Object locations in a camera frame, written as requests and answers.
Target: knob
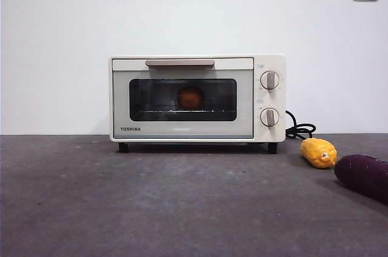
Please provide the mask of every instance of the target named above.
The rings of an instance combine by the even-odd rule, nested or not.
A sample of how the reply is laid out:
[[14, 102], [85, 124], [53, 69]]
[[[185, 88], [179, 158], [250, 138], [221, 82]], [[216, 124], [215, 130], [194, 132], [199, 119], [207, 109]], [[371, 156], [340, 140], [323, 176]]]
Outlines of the knob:
[[273, 108], [266, 108], [260, 114], [260, 120], [263, 125], [273, 127], [279, 121], [279, 113]]
[[260, 83], [265, 89], [275, 89], [279, 85], [279, 74], [275, 71], [264, 72], [261, 75]]

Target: toaster oven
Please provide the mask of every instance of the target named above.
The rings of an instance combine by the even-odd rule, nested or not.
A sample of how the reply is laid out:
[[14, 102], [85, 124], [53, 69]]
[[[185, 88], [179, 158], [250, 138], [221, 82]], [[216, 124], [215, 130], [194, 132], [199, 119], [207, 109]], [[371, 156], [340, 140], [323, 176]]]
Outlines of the toaster oven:
[[130, 143], [285, 140], [284, 55], [128, 56], [109, 61], [110, 139]]

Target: gray floor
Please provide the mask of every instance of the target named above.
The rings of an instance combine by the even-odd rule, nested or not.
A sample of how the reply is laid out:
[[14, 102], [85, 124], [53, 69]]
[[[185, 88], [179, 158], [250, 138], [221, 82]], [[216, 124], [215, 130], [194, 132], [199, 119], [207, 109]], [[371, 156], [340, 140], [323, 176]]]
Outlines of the gray floor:
[[[388, 135], [326, 135], [388, 159]], [[14, 256], [386, 256], [388, 206], [266, 147], [1, 137], [1, 250]]]

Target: food inside oven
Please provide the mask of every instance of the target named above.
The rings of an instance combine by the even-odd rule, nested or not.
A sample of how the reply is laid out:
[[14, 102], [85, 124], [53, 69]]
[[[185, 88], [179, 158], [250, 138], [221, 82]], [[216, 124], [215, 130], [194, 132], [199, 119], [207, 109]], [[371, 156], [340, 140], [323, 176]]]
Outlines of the food inside oven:
[[133, 79], [129, 85], [132, 121], [234, 121], [234, 79]]

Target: power cord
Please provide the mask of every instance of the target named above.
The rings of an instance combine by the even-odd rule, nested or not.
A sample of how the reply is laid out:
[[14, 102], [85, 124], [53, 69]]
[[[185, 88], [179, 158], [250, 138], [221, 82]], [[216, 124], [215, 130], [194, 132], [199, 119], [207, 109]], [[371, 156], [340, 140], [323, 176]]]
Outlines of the power cord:
[[313, 124], [296, 124], [296, 119], [293, 114], [288, 110], [286, 113], [292, 118], [293, 126], [286, 129], [286, 137], [290, 139], [295, 139], [296, 137], [305, 140], [305, 137], [300, 134], [309, 134], [309, 138], [313, 137], [313, 132], [315, 132], [316, 127]]

